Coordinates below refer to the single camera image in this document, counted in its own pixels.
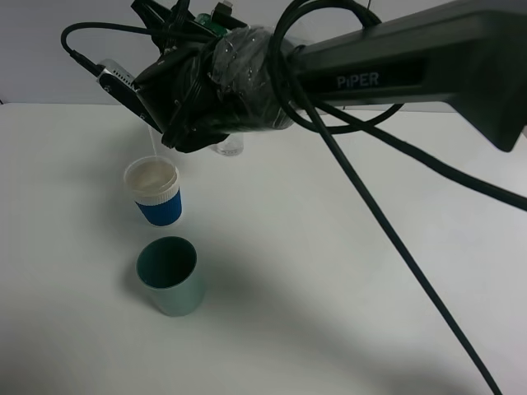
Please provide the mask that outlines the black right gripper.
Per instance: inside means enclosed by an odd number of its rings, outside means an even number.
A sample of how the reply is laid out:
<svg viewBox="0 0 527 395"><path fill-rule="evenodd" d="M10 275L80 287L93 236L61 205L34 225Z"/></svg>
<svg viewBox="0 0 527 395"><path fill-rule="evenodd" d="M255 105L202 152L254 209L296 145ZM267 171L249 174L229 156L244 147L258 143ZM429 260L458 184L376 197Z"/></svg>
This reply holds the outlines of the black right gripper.
<svg viewBox="0 0 527 395"><path fill-rule="evenodd" d="M177 48L160 56L133 80L137 97L168 148L191 153L228 137L207 125L208 117L218 108L216 89L208 76L216 44L213 40L200 48Z"/></svg>

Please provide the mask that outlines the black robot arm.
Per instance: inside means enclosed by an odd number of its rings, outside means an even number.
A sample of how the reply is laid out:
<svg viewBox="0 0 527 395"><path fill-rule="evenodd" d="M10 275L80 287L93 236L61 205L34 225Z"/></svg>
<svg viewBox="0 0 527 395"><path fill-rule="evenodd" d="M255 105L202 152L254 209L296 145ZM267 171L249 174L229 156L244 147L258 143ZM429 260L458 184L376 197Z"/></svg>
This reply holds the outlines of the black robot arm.
<svg viewBox="0 0 527 395"><path fill-rule="evenodd" d="M443 102L496 148L510 151L526 125L526 4L454 1L381 22L353 1L362 30L317 44L285 34L302 12L296 1L272 28L227 22L225 32L191 43L166 28L162 55L133 83L163 142L192 152L228 133L284 129L301 103L316 106Z"/></svg>

